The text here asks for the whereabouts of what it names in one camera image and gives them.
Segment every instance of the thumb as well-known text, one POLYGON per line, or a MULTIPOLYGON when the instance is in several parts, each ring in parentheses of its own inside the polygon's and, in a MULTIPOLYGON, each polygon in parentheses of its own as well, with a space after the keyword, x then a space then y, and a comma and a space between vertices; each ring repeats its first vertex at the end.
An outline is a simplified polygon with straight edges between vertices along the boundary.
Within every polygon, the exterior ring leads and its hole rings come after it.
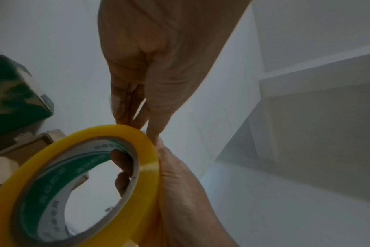
POLYGON ((154 145, 157 144, 159 134, 165 129, 171 117, 172 114, 159 114, 150 111, 147 136, 151 139, 154 145))

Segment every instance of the hand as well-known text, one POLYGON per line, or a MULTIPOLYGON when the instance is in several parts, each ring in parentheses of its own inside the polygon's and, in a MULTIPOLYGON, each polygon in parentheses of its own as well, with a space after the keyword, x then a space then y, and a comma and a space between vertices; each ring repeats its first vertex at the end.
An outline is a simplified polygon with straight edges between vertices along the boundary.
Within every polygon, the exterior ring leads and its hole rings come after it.
POLYGON ((250 0, 102 0, 98 31, 116 123, 156 144, 206 77, 250 0), (139 106, 146 99, 139 114, 139 106))
MULTIPOLYGON (((160 139, 157 151, 161 170, 160 218, 139 246, 237 246, 221 226, 194 174, 160 139)), ((120 151, 114 151, 111 158, 124 171, 115 182, 122 195, 132 173, 132 161, 120 151)))

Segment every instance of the yellow tape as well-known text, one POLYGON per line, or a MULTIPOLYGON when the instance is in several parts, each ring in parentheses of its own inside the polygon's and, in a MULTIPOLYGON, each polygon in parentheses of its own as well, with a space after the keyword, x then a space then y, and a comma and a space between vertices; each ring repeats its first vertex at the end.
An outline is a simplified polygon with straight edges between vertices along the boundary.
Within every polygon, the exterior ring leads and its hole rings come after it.
MULTIPOLYGON (((19 241, 13 231, 18 221, 16 208, 32 178, 38 178, 43 169, 64 154, 89 140, 118 138, 133 147, 139 159, 136 185, 128 201, 103 228, 89 239, 72 246, 123 246, 140 243, 158 215, 159 163, 154 145, 139 130, 125 125, 105 125, 86 129, 51 144, 28 160, 0 188, 0 247, 31 246, 19 241)), ((59 242, 38 243, 37 246, 71 246, 59 242)))

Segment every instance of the tape roll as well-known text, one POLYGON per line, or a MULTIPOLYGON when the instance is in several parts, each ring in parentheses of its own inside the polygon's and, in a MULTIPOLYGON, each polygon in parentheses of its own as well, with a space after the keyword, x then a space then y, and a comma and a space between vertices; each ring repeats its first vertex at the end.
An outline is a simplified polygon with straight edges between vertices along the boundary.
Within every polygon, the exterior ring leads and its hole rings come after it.
POLYGON ((137 245, 158 216, 159 163, 137 129, 104 125, 69 135, 28 160, 0 188, 0 247, 137 245), (127 152, 134 169, 121 201, 97 224, 71 236, 64 207, 83 174, 127 152))

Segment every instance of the green patterned box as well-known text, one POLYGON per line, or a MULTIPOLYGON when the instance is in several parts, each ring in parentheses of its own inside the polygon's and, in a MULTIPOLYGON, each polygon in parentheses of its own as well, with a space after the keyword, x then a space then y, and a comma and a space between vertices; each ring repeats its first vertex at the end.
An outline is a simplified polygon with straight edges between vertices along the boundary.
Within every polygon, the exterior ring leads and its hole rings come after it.
POLYGON ((52 116, 54 103, 29 71, 0 55, 0 135, 52 116))

